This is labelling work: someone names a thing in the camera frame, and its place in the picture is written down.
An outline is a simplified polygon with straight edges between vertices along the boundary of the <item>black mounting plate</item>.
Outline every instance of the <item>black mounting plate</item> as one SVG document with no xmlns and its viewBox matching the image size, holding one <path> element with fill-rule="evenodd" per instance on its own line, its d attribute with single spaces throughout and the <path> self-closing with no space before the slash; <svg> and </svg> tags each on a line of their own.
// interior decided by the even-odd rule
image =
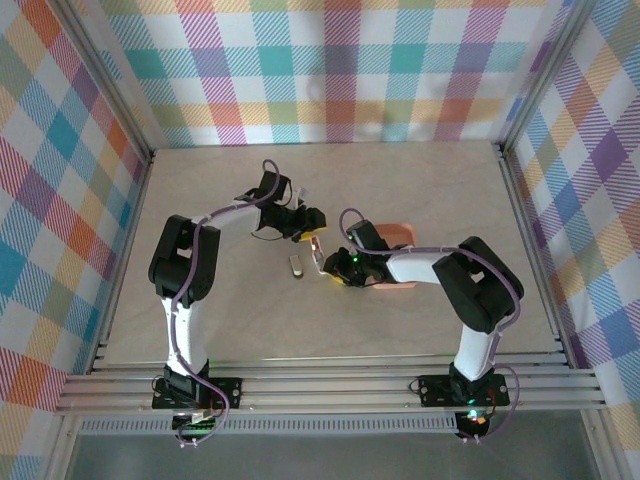
<svg viewBox="0 0 640 480">
<path fill-rule="evenodd" d="M 215 385 L 229 399 L 231 409 L 240 408 L 240 398 L 242 397 L 242 378 L 238 377 L 219 377 L 208 378 L 209 383 Z M 224 402 L 215 393 L 213 395 L 212 407 L 214 410 L 220 410 L 224 407 Z M 155 393 L 153 395 L 153 401 L 151 402 L 151 408 L 153 410 L 202 410 L 195 402 L 187 402 L 182 400 L 182 397 L 172 395 L 171 391 L 167 388 L 167 384 L 164 378 L 158 378 L 155 384 Z"/>
<path fill-rule="evenodd" d="M 493 400 L 489 396 L 489 390 L 493 390 L 496 398 L 496 406 L 506 407 L 509 405 L 509 392 L 504 375 L 491 375 L 488 383 L 469 400 L 468 404 L 461 404 L 454 399 L 451 391 L 451 379 L 449 375 L 425 375 L 418 378 L 418 394 L 423 407 L 492 407 Z"/>
</svg>

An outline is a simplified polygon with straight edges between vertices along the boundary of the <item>plaid wallpaper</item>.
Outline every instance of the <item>plaid wallpaper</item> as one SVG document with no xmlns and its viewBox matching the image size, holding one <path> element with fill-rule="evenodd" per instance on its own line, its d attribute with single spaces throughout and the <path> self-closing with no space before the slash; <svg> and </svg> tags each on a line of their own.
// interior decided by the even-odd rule
<svg viewBox="0 0 640 480">
<path fill-rule="evenodd" d="M 640 478 L 640 0 L 601 0 L 517 147 L 546 269 Z"/>
<path fill-rule="evenodd" d="M 0 478 L 37 472 L 143 164 L 44 0 L 0 0 Z"/>
<path fill-rule="evenodd" d="M 571 0 L 100 4 L 135 109 L 188 147 L 497 138 Z"/>
</svg>

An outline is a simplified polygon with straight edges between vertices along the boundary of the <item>black cable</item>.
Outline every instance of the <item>black cable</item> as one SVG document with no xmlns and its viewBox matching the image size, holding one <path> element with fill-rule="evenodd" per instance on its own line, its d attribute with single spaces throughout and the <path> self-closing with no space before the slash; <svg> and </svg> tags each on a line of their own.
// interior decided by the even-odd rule
<svg viewBox="0 0 640 480">
<path fill-rule="evenodd" d="M 253 238 L 257 238 L 258 240 L 264 240 L 265 242 L 275 242 L 276 240 L 281 240 L 281 239 L 282 239 L 282 237 L 283 237 L 283 235 L 280 235 L 279 237 L 276 237 L 276 238 L 262 238 L 262 237 L 257 236 L 257 235 L 256 235 L 255 233 L 253 233 L 253 232 L 251 232 L 251 236 L 252 236 Z"/>
</svg>

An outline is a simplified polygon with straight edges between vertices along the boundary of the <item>floor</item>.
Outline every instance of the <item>floor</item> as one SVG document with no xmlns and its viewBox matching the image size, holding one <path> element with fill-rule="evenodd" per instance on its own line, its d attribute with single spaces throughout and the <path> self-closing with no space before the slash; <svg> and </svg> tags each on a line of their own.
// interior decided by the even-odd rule
<svg viewBox="0 0 640 480">
<path fill-rule="evenodd" d="M 503 352 L 544 352 L 553 337 L 489 142 L 256 146 L 161 150 L 109 339 L 110 363 L 166 359 L 165 316 L 147 270 L 167 217 L 202 215 L 257 186 L 274 159 L 308 204 L 327 215 L 326 254 L 342 245 L 336 222 L 349 206 L 376 223 L 411 223 L 419 245 L 482 237 L 519 276 L 523 316 Z M 269 237 L 270 233 L 260 232 Z M 290 273 L 300 255 L 304 278 Z M 462 324 L 440 287 L 351 289 L 315 272 L 308 244 L 247 236 L 218 258 L 202 336 L 215 360 L 454 354 Z"/>
</svg>

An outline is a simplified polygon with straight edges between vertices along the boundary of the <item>purple cable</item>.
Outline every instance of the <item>purple cable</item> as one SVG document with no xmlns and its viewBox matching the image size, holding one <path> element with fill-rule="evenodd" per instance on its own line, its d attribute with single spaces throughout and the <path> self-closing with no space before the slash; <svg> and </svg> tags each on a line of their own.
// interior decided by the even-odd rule
<svg viewBox="0 0 640 480">
<path fill-rule="evenodd" d="M 196 447 L 201 443 L 207 441 L 213 435 L 215 435 L 215 433 L 218 430 L 220 430 L 224 425 L 224 423 L 227 421 L 227 417 L 229 416 L 229 410 L 231 409 L 231 404 L 229 403 L 229 398 L 225 395 L 225 393 L 215 385 L 207 382 L 204 378 L 199 377 L 198 374 L 191 369 L 187 361 L 184 359 L 184 357 L 180 353 L 180 349 L 178 348 L 178 340 L 176 338 L 177 337 L 176 313 L 178 313 L 178 302 L 191 286 L 191 282 L 193 281 L 193 277 L 195 276 L 195 273 L 196 273 L 196 267 L 198 265 L 198 243 L 199 243 L 199 237 L 200 237 L 200 230 L 202 229 L 202 226 L 208 221 L 210 221 L 212 218 L 218 215 L 222 215 L 223 213 L 227 213 L 233 210 L 240 210 L 241 208 L 247 208 L 247 207 L 256 205 L 266 200 L 267 198 L 271 197 L 276 192 L 276 189 L 278 188 L 278 184 L 280 183 L 280 170 L 278 169 L 278 165 L 276 165 L 276 163 L 273 160 L 267 159 L 262 162 L 263 171 L 266 171 L 267 164 L 273 167 L 273 170 L 275 171 L 275 174 L 276 174 L 276 181 L 273 187 L 271 187 L 271 190 L 269 190 L 269 193 L 267 193 L 264 197 L 258 198 L 256 200 L 252 200 L 251 202 L 236 204 L 236 205 L 228 205 L 226 207 L 220 208 L 215 212 L 205 216 L 196 224 L 196 228 L 193 232 L 193 246 L 191 248 L 192 254 L 191 254 L 191 266 L 189 267 L 189 274 L 187 275 L 187 278 L 185 279 L 184 283 L 178 290 L 178 293 L 176 293 L 173 299 L 171 300 L 171 319 L 170 319 L 171 335 L 170 335 L 169 341 L 171 342 L 171 347 L 173 348 L 173 351 L 176 354 L 178 363 L 180 363 L 180 365 L 182 365 L 182 368 L 184 368 L 187 371 L 187 373 L 189 373 L 189 375 L 191 375 L 197 382 L 201 383 L 202 385 L 207 387 L 209 390 L 213 391 L 220 398 L 222 398 L 222 401 L 224 402 L 224 412 L 222 414 L 222 418 L 220 419 L 220 421 L 216 420 L 216 427 L 207 435 L 200 438 L 199 440 L 194 440 L 191 443 L 187 443 L 182 437 L 180 429 L 178 429 L 178 439 L 180 440 L 181 446 L 183 447 L 184 445 L 193 445 L 194 447 Z"/>
<path fill-rule="evenodd" d="M 349 207 L 342 211 L 342 213 L 340 214 L 340 219 L 338 221 L 338 224 L 340 226 L 340 233 L 342 233 L 342 236 L 345 238 L 347 243 L 351 245 L 353 248 L 355 248 L 356 250 L 358 250 L 359 252 L 366 253 L 368 255 L 389 255 L 389 251 L 368 250 L 366 248 L 362 248 L 356 245 L 351 240 L 351 238 L 349 238 L 349 234 L 347 233 L 347 230 L 344 228 L 344 217 L 349 212 L 352 212 L 358 215 L 360 217 L 360 220 L 365 220 L 364 215 L 357 208 Z M 518 293 L 516 292 L 515 288 L 513 288 L 513 285 L 511 285 L 511 282 L 509 282 L 509 280 L 507 280 L 507 277 L 505 277 L 502 273 L 500 273 L 498 269 L 493 265 L 491 265 L 491 263 L 489 263 L 487 260 L 485 260 L 484 258 L 482 258 L 481 256 L 473 252 L 470 252 L 468 250 L 465 250 L 459 247 L 409 247 L 409 248 L 403 248 L 400 250 L 393 250 L 391 252 L 391 256 L 395 257 L 397 255 L 407 255 L 411 253 L 461 253 L 465 255 L 467 258 L 470 258 L 471 260 L 478 262 L 480 265 L 482 265 L 487 270 L 489 270 L 493 275 L 495 275 L 498 278 L 498 280 L 500 280 L 500 282 L 507 289 L 507 291 L 509 292 L 509 296 L 511 296 L 511 300 L 513 300 L 513 305 L 514 305 L 513 315 L 511 315 L 511 318 L 507 320 L 505 323 L 503 323 L 502 325 L 500 325 L 497 329 L 498 335 L 493 339 L 493 343 L 491 344 L 491 349 L 489 350 L 489 362 L 493 363 L 493 358 L 495 357 L 496 350 L 498 349 L 498 343 L 500 342 L 500 336 L 502 335 L 502 332 L 505 330 L 505 328 L 513 325 L 518 320 L 518 317 L 520 317 L 520 311 L 521 311 L 520 298 L 518 297 Z"/>
</svg>

